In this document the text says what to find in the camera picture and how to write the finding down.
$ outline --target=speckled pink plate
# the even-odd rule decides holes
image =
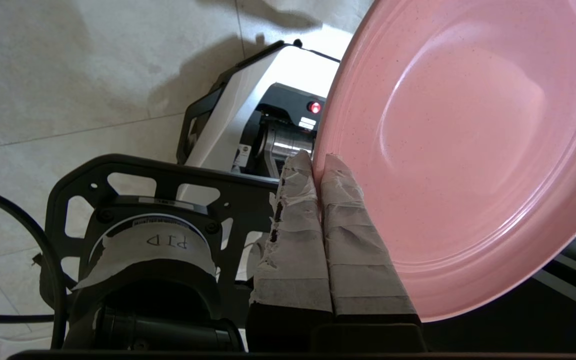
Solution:
[[[494,300],[576,234],[576,0],[376,2],[319,129],[423,321]]]

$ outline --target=pink plate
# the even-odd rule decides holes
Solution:
[[[421,319],[489,303],[576,234],[576,0],[376,2],[319,130]]]

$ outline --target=red light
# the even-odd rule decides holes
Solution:
[[[313,114],[318,114],[320,111],[322,111],[322,104],[316,101],[312,101],[310,104],[308,104],[308,111]]]

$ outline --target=tiled floor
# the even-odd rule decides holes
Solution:
[[[174,162],[183,111],[219,73],[297,37],[341,57],[370,2],[0,0],[0,194],[43,225],[55,182],[87,160]],[[0,314],[50,312],[38,251],[0,211]],[[0,342],[0,358],[47,347],[48,335],[48,324],[0,325],[0,337],[25,341]]]

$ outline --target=black cable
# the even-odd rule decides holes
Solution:
[[[0,315],[0,324],[53,322],[55,315]]]
[[[10,200],[0,196],[0,209],[10,214],[15,218],[19,224],[28,230],[30,235],[41,248],[41,252],[45,257],[45,263],[48,266],[48,273],[50,274],[50,282],[52,283],[52,291],[54,295],[54,323],[52,325],[52,341],[50,343],[51,349],[61,349],[64,344],[64,337],[66,336],[66,285],[64,285],[64,271],[62,264],[59,261],[57,252],[52,244],[48,242],[46,233],[39,226],[39,224],[30,215],[25,212],[21,207],[18,207]],[[17,315],[6,315],[9,319]]]

